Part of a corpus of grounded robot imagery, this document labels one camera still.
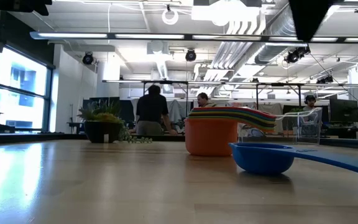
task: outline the cable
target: cable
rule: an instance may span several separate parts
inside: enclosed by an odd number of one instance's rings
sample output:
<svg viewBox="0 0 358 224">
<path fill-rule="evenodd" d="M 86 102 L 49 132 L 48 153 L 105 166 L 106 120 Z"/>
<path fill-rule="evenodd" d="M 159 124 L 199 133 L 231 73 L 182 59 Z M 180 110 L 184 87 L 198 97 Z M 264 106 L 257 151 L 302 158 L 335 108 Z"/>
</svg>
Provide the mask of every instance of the cable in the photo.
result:
<svg viewBox="0 0 358 224">
<path fill-rule="evenodd" d="M 328 75 L 330 75 L 329 74 L 329 72 L 318 62 L 318 60 L 310 53 L 310 55 L 314 58 L 314 60 L 318 63 L 318 65 L 320 65 L 320 67 L 328 74 Z M 332 77 L 333 78 L 333 80 L 338 84 L 338 85 L 340 85 L 345 91 L 347 91 L 347 93 L 349 94 L 349 95 L 351 95 L 357 102 L 358 102 L 358 99 L 352 94 L 352 93 L 350 93 L 350 91 L 348 90 L 348 89 L 346 89 L 345 87 L 343 87 L 334 77 Z"/>
<path fill-rule="evenodd" d="M 108 26 L 108 32 L 110 32 L 110 7 L 112 4 L 109 5 L 109 9 L 107 10 L 107 26 Z"/>
<path fill-rule="evenodd" d="M 184 12 L 183 10 L 176 9 L 176 11 L 181 12 L 181 13 L 183 13 L 183 14 L 185 14 L 185 15 L 191 16 L 191 13 Z"/>
<path fill-rule="evenodd" d="M 324 72 L 326 72 L 327 75 L 330 75 L 329 72 L 318 62 L 318 60 L 317 60 L 312 54 L 310 54 L 310 55 L 314 58 L 314 60 L 318 63 L 318 65 L 324 70 Z M 358 101 L 358 99 L 357 99 L 354 95 L 352 95 L 352 93 L 350 93 L 349 90 L 347 90 L 346 88 L 344 88 L 334 77 L 333 77 L 333 80 L 334 80 L 338 85 L 340 85 L 340 87 L 342 87 L 345 91 L 347 91 L 347 93 L 348 93 L 349 95 L 351 95 L 355 100 Z"/>
</svg>

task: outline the window frame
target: window frame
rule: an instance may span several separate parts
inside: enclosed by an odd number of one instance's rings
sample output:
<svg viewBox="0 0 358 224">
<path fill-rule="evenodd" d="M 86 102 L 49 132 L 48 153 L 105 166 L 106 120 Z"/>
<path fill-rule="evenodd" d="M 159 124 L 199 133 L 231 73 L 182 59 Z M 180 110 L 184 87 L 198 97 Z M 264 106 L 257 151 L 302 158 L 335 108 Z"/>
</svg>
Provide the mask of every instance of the window frame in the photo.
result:
<svg viewBox="0 0 358 224">
<path fill-rule="evenodd" d="M 53 72 L 53 69 L 46 66 L 45 64 L 43 63 L 40 63 L 38 60 L 34 60 L 34 58 L 26 55 L 26 54 L 23 54 L 22 52 L 10 47 L 10 46 L 7 46 L 5 45 L 4 48 L 6 49 L 9 49 L 23 57 L 26 57 L 27 59 L 29 60 L 32 60 L 40 65 L 43 65 L 46 67 L 47 69 L 47 74 L 46 74 L 46 81 L 45 81 L 45 94 L 44 95 L 40 95 L 40 94 L 37 94 L 37 93 L 33 93 L 31 91 L 27 91 L 27 90 L 22 90 L 22 89 L 19 89 L 19 88 L 15 88 L 15 87 L 11 87 L 11 86 L 6 86 L 6 85 L 3 85 L 3 84 L 0 84 L 0 89 L 3 89 L 3 90 L 7 90 L 7 91 L 11 91 L 11 92 L 14 92 L 14 93 L 19 93 L 19 94 L 22 94 L 22 95 L 27 95 L 27 96 L 32 96 L 32 97 L 37 97 L 37 98 L 41 98 L 44 100 L 44 110 L 43 110 L 43 116 L 42 116 L 42 127 L 41 128 L 15 128 L 15 130 L 17 131 L 41 131 L 41 132 L 47 132 L 49 131 L 49 117 L 50 117 L 50 94 L 51 94 L 51 83 L 52 83 L 52 72 Z"/>
</svg>

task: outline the clear plastic container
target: clear plastic container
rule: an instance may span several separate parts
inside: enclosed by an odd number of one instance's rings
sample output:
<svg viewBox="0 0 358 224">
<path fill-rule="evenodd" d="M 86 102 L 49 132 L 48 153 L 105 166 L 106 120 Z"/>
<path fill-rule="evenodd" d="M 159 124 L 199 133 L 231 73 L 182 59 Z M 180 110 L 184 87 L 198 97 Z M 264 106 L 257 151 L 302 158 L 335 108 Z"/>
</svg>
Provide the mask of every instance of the clear plastic container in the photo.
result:
<svg viewBox="0 0 358 224">
<path fill-rule="evenodd" d="M 239 142 L 281 142 L 283 144 L 319 144 L 321 108 L 276 115 L 275 130 L 263 133 L 246 124 L 238 124 Z"/>
</svg>

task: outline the ventilation duct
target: ventilation duct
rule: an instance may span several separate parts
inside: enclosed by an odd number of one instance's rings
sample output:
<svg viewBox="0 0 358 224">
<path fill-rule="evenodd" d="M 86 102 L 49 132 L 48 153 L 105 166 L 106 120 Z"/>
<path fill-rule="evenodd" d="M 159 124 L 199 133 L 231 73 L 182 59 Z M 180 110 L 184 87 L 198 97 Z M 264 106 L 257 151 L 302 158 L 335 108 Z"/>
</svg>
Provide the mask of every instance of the ventilation duct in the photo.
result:
<svg viewBox="0 0 358 224">
<path fill-rule="evenodd" d="M 265 30 L 263 35 L 296 36 L 295 24 L 289 7 L 277 17 L 276 21 Z M 255 57 L 255 63 L 266 65 L 284 52 L 287 47 L 266 46 Z"/>
</svg>

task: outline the glass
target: glass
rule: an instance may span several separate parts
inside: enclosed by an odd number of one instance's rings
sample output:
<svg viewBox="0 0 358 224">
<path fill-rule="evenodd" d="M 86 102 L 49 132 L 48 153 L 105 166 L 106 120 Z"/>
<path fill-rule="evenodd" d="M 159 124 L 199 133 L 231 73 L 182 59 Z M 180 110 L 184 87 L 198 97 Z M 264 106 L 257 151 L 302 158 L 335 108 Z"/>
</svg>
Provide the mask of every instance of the glass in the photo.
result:
<svg viewBox="0 0 358 224">
<path fill-rule="evenodd" d="M 44 95 L 46 81 L 45 66 L 6 48 L 0 53 L 0 84 Z"/>
<path fill-rule="evenodd" d="M 0 89 L 0 124 L 42 128 L 44 99 Z"/>
</svg>

